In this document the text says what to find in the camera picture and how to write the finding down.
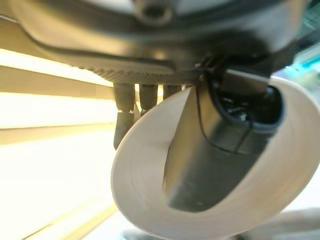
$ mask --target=white curved object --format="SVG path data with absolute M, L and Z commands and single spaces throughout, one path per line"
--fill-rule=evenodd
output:
M 222 202 L 199 213 L 166 205 L 166 157 L 189 90 L 141 118 L 119 146 L 111 174 L 115 202 L 136 227 L 166 240 L 234 236 L 281 212 L 305 188 L 320 160 L 320 110 L 299 85 L 274 78 L 286 101 L 276 136 L 243 181 Z

